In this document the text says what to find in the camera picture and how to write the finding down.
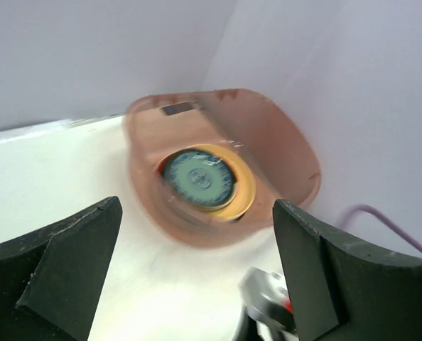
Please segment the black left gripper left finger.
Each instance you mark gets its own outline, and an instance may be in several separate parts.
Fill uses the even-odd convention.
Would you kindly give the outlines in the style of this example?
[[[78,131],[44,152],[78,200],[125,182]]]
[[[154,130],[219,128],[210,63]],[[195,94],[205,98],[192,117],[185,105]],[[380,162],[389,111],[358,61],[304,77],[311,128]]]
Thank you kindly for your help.
[[[121,219],[107,197],[0,243],[0,340],[87,340]]]

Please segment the blue white patterned plate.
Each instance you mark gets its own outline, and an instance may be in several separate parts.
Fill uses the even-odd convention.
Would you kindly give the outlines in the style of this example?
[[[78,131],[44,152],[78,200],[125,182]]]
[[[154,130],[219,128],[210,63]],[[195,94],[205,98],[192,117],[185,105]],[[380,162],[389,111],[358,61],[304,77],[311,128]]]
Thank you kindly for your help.
[[[236,195],[234,171],[222,158],[200,148],[179,150],[165,160],[163,179],[186,202],[218,210]]]

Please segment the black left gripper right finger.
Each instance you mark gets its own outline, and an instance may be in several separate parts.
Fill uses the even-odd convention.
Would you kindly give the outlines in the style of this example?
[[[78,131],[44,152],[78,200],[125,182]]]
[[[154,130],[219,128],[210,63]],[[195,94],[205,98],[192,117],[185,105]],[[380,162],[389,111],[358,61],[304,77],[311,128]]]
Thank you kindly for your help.
[[[286,200],[276,242],[300,340],[422,341],[422,258],[369,243]]]

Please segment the beige bear plate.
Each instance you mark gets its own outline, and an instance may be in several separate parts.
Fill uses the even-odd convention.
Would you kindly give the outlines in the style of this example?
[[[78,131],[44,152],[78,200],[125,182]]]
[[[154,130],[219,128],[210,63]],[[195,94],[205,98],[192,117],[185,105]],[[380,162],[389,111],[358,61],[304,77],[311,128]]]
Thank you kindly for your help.
[[[236,191],[229,203],[218,210],[208,210],[206,214],[219,222],[235,221],[242,217],[254,202],[256,180],[250,167],[233,150],[214,144],[196,144],[193,148],[210,152],[221,158],[233,171]]]

